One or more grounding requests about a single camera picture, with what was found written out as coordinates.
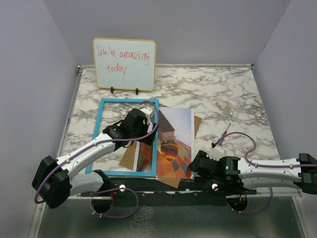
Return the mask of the blue red screwdriver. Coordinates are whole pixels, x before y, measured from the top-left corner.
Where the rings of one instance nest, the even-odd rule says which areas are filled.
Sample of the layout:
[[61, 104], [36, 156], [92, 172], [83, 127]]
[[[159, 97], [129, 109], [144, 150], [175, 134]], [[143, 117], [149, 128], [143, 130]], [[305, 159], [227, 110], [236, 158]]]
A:
[[219, 140], [215, 143], [216, 146], [222, 146], [222, 143], [224, 141], [224, 138], [229, 130], [231, 126], [231, 123], [229, 123], [228, 127], [226, 128], [226, 130], [224, 131], [224, 133], [222, 134], [222, 136], [219, 138]]

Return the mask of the brown frame backing board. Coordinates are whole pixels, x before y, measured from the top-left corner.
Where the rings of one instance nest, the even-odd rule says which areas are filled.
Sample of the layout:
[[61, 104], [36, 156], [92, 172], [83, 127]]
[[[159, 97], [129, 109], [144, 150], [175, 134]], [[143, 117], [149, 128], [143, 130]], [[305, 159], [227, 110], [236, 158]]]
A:
[[[195, 136], [197, 135], [201, 122], [202, 122], [202, 119], [200, 117], [194, 116]], [[127, 148], [119, 164], [127, 169], [133, 169], [135, 152], [136, 152], [136, 143], [133, 143], [129, 148]], [[178, 188], [180, 184], [180, 179], [176, 179], [176, 178], [158, 178], [157, 181], [164, 183], [168, 186], [171, 186], [173, 188]]]

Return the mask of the blue picture frame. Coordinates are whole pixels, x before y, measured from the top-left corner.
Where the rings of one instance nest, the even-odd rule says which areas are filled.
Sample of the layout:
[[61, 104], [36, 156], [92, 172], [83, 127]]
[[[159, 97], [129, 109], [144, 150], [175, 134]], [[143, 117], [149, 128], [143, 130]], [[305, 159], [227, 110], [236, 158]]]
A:
[[[102, 120], [102, 114], [104, 110], [104, 104], [105, 103], [141, 103], [144, 101], [144, 99], [101, 99], [100, 106], [99, 106], [99, 111], [97, 114], [97, 119], [96, 119], [96, 124], [94, 128], [94, 133], [93, 133], [93, 139], [95, 139], [99, 132], [100, 129], [100, 124]], [[158, 133], [155, 133], [154, 141], [152, 144], [152, 153], [151, 153], [151, 166], [150, 170], [148, 172], [138, 172], [135, 169], [131, 171], [104, 171], [104, 173], [108, 176], [125, 176], [125, 177], [156, 177], [156, 169], [157, 169], [157, 144], [158, 144]]]

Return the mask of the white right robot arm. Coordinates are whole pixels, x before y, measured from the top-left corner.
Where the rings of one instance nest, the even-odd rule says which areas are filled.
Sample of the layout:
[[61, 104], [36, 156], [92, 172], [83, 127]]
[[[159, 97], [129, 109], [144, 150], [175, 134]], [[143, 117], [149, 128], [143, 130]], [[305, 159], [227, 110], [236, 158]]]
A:
[[226, 196], [266, 187], [287, 187], [317, 193], [317, 160], [307, 153], [297, 158], [264, 161], [225, 156], [218, 161], [199, 151], [190, 171], [211, 180], [211, 189]]

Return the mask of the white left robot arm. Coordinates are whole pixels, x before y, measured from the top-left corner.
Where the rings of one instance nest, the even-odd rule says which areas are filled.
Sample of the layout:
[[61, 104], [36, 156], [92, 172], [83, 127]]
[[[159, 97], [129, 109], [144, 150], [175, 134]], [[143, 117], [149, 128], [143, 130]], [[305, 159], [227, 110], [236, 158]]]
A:
[[108, 176], [101, 170], [81, 175], [80, 171], [100, 157], [131, 142], [152, 145], [158, 127], [157, 108], [132, 109], [125, 119], [107, 126], [96, 138], [81, 148], [56, 159], [43, 158], [32, 181], [36, 204], [50, 208], [61, 205], [68, 197], [92, 192], [105, 195], [110, 189]]

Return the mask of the black whiteboard stand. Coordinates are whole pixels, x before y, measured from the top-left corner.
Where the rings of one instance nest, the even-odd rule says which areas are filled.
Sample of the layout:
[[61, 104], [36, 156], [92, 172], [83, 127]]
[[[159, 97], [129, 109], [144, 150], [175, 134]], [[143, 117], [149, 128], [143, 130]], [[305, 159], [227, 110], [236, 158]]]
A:
[[110, 92], [111, 94], [114, 93], [114, 91], [131, 91], [134, 92], [136, 95], [139, 95], [140, 90], [138, 88], [135, 89], [121, 89], [121, 88], [114, 88], [114, 87], [110, 87]]

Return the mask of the clear bag of hardware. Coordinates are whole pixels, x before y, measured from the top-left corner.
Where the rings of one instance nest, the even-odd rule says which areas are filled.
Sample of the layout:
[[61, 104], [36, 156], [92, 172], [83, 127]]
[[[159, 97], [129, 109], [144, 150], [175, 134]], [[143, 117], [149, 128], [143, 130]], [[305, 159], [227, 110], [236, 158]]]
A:
[[238, 120], [238, 114], [239, 110], [235, 107], [233, 107], [230, 103], [227, 104], [221, 104], [219, 102], [215, 103], [215, 106], [222, 111], [228, 119], [231, 121], [237, 121]]

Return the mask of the white dry-erase board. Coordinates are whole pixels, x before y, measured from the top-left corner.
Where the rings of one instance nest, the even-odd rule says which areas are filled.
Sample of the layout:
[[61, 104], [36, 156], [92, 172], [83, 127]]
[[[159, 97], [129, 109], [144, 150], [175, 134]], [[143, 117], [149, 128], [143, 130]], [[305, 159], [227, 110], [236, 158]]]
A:
[[157, 45], [153, 40], [95, 38], [93, 40], [96, 84], [153, 91]]

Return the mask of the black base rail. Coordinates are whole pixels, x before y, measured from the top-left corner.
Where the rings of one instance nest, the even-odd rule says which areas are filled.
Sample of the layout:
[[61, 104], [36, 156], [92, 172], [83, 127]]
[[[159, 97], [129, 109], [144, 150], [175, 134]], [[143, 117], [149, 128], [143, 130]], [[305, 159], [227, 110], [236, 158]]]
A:
[[119, 188], [124, 185], [136, 192], [140, 206], [225, 206], [227, 197], [254, 195], [254, 189], [243, 187], [241, 180], [219, 181], [213, 178], [195, 177], [193, 181], [182, 181], [178, 188], [159, 182], [156, 179], [138, 177], [110, 177], [99, 191], [116, 188], [117, 191], [97, 193], [86, 190], [83, 197], [101, 200], [102, 205], [133, 206], [136, 198], [132, 192]]

